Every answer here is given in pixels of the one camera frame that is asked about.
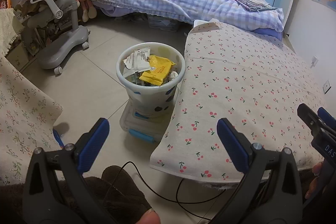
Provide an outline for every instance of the book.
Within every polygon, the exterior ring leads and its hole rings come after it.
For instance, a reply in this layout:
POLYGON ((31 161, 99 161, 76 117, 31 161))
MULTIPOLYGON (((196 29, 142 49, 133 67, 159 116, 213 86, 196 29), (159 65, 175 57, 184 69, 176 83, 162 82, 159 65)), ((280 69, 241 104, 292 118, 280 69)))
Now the book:
POLYGON ((12 8, 11 0, 2 0, 0 3, 0 9, 8 9, 8 8, 12 8))

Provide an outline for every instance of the white caster wheel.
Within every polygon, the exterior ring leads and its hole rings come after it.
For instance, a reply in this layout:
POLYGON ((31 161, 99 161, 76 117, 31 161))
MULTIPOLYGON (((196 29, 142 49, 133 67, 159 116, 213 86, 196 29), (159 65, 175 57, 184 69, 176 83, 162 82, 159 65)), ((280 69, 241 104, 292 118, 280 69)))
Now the white caster wheel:
POLYGON ((85 41, 83 44, 82 44, 82 47, 83 47, 83 50, 86 50, 87 48, 89 48, 89 44, 87 41, 85 41))
POLYGON ((63 70, 62 70, 61 67, 58 66, 57 68, 54 68, 55 75, 60 75, 62 72, 63 72, 63 70))

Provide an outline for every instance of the power socket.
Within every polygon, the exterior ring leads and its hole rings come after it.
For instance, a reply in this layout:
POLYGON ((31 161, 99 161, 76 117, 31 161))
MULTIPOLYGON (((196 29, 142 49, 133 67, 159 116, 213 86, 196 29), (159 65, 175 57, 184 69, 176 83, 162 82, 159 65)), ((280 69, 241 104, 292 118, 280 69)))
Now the power socket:
POLYGON ((330 84, 330 81, 329 79, 324 83, 323 85, 323 92, 324 94, 326 94, 328 92, 328 90, 330 90, 331 88, 331 84, 330 84))

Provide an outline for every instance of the plaid blanket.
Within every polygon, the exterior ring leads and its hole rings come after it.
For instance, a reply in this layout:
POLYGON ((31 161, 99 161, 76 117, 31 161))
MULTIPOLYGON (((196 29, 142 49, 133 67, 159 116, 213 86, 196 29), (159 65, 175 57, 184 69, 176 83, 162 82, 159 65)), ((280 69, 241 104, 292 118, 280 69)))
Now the plaid blanket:
POLYGON ((221 22, 242 28, 255 30, 270 28, 282 32, 283 12, 268 10, 249 12, 235 0, 92 0, 118 8, 132 9, 135 12, 168 17, 193 23, 194 20, 209 21, 216 18, 221 22))

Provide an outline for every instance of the white trash can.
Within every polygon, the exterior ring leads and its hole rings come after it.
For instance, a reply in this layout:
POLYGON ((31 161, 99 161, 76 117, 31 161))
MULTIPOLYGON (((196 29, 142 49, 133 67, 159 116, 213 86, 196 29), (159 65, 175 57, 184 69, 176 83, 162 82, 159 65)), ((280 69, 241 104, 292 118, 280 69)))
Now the white trash can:
POLYGON ((147 42, 134 45, 125 50, 117 61, 117 77, 125 86, 129 100, 135 112, 145 117, 158 117, 164 115, 166 110, 174 107, 173 99, 176 86, 182 81, 185 72, 185 60, 180 52, 171 46, 158 42, 147 42), (165 57, 176 63, 174 68, 178 77, 167 84, 161 86, 141 86, 136 85, 123 77, 125 64, 123 62, 132 52, 142 48, 150 47, 150 54, 165 57))

